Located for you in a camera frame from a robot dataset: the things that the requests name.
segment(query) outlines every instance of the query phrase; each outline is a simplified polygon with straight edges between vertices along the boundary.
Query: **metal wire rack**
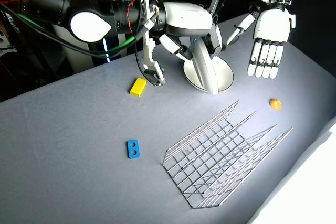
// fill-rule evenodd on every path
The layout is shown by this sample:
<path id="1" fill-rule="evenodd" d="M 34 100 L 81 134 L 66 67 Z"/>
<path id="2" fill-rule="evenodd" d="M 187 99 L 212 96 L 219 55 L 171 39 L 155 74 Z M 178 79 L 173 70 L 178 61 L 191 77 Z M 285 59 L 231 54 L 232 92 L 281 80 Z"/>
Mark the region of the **metal wire rack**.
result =
<path id="1" fill-rule="evenodd" d="M 239 101 L 170 147 L 163 166 L 192 208 L 220 206 L 292 129 L 261 144 L 275 127 L 244 138 L 228 116 Z"/>

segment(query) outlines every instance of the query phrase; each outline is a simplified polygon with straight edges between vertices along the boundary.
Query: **gray tabletop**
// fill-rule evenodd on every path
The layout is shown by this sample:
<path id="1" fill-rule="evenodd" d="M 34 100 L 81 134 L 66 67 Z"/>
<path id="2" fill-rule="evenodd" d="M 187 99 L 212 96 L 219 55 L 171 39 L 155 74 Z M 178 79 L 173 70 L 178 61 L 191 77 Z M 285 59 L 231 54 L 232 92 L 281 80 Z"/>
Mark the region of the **gray tabletop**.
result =
<path id="1" fill-rule="evenodd" d="M 223 38 L 242 17 L 221 24 Z M 287 44 L 278 77 L 246 75 L 253 29 L 221 54 L 234 83 L 200 92 L 161 46 L 164 87 L 129 95 L 134 55 L 0 104 L 0 223 L 245 223 L 334 115 L 336 79 Z M 275 111 L 270 98 L 283 102 Z M 257 114 L 241 134 L 293 127 L 222 206 L 191 209 L 161 165 L 168 147 L 239 100 L 232 122 Z M 140 142 L 128 159 L 126 141 Z"/>

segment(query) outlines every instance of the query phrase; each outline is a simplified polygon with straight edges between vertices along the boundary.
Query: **yellow object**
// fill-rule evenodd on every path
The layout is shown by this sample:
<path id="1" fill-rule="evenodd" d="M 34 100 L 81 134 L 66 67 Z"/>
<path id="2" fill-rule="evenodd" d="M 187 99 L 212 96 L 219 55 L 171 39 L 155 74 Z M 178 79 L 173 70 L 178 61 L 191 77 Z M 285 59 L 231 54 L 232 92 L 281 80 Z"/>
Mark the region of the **yellow object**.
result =
<path id="1" fill-rule="evenodd" d="M 280 110 L 282 108 L 282 103 L 278 99 L 269 100 L 269 105 L 275 110 Z"/>
<path id="2" fill-rule="evenodd" d="M 137 78 L 137 80 L 135 81 L 130 94 L 134 95 L 136 97 L 140 97 L 143 89 L 146 87 L 147 81 L 141 78 Z"/>

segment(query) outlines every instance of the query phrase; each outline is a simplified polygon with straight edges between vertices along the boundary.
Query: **green cable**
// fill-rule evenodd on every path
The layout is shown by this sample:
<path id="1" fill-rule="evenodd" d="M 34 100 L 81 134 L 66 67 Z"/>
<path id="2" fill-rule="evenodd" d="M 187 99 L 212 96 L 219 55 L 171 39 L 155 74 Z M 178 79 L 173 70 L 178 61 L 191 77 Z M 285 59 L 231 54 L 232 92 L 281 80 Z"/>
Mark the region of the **green cable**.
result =
<path id="1" fill-rule="evenodd" d="M 31 24 L 33 24 L 33 25 L 35 25 L 35 26 L 37 26 L 37 27 L 39 27 L 39 28 L 45 30 L 43 27 L 41 27 L 39 24 L 37 24 L 37 23 L 35 23 L 34 21 L 32 21 L 30 18 L 26 17 L 25 15 L 22 15 L 22 14 L 20 14 L 20 13 L 18 13 L 17 15 L 20 16 L 21 18 L 23 18 L 24 20 L 28 21 L 29 23 L 31 23 Z M 123 42 L 122 44 L 120 44 L 120 45 L 118 45 L 118 46 L 116 46 L 116 47 L 113 47 L 113 48 L 107 50 L 107 52 L 113 52 L 113 51 L 116 51 L 116 50 L 118 50 L 119 48 L 122 48 L 122 47 L 128 45 L 129 43 L 133 42 L 134 40 L 135 40 L 135 37 L 132 36 L 132 37 L 128 38 L 127 40 L 125 40 L 125 42 Z"/>

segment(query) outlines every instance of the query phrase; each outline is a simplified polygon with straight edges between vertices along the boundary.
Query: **orange object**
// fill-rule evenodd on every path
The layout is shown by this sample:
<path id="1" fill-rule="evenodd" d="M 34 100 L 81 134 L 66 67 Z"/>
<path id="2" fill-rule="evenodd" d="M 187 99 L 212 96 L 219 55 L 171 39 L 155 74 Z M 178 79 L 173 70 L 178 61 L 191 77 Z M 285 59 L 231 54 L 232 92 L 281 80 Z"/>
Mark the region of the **orange object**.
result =
<path id="1" fill-rule="evenodd" d="M 269 100 L 269 105 L 275 110 L 280 110 L 282 108 L 282 103 L 278 99 Z"/>

